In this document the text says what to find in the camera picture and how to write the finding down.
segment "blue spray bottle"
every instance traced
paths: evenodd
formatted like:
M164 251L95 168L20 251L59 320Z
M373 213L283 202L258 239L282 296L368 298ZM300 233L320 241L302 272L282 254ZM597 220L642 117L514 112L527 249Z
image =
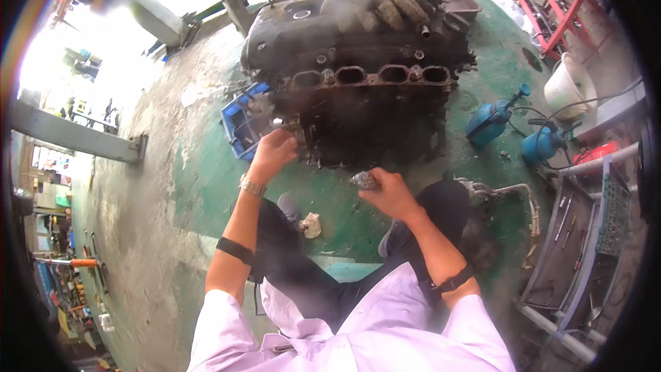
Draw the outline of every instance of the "blue spray bottle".
M526 136L524 142L521 144L521 156L530 165L536 165L552 158L557 153L558 148L566 150L566 134L583 124L582 121L579 121L571 128L563 131L553 121L547 121L543 118L533 118L528 120L528 123L530 125L544 125L544 128L536 133Z
M496 103L485 103L466 125L466 137L475 145L486 145L505 131L508 119L512 116L512 106L522 96L530 95L530 87L519 85L519 92L509 102L499 100Z

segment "shirt sleeve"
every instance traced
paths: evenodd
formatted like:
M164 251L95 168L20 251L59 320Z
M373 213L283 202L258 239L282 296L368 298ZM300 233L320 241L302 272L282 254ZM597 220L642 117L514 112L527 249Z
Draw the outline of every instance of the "shirt sleeve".
M514 372L514 364L498 330L484 309L482 298L469 294L457 302L442 334L492 364Z
M207 292L195 326L188 372L241 371L265 360L236 298L222 290Z

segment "right hand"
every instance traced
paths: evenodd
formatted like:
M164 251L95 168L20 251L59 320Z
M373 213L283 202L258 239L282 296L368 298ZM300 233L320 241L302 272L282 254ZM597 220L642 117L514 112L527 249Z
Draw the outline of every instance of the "right hand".
M246 177L255 184L266 186L286 162L296 158L295 148L296 138L282 128L263 136Z
M424 209L415 201L404 179L398 173L390 173L385 169L376 167L368 171L379 182L380 192L361 190L358 195L376 206L393 219L407 221Z

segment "white bucket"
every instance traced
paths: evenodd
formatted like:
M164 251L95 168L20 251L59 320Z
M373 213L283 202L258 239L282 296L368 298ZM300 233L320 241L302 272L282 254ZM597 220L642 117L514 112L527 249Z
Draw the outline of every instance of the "white bucket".
M560 57L558 69L550 76L544 86L544 97L551 112L556 112L569 103L591 100L597 97L594 83L588 71L576 62L572 55L565 52ZM562 110L556 115L560 120L569 120L580 113L597 106L596 102L575 105Z

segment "gray sneaker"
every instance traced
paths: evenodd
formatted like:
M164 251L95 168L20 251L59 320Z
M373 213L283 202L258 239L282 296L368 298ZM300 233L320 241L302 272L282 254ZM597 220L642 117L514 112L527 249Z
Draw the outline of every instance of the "gray sneaker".
M400 220L397 219L392 219L392 223L390 224L390 228L388 231L385 233L384 237L381 239L379 242L379 247L377 248L377 252L379 252L379 256L381 256L384 259L387 259L389 257L388 254L388 237L390 237L390 233L401 223Z
M280 198L277 199L277 206L285 214L287 221L298 227L298 220L301 219L301 213L299 213L298 209L296 209L296 205L294 204L292 196L289 193L280 195Z

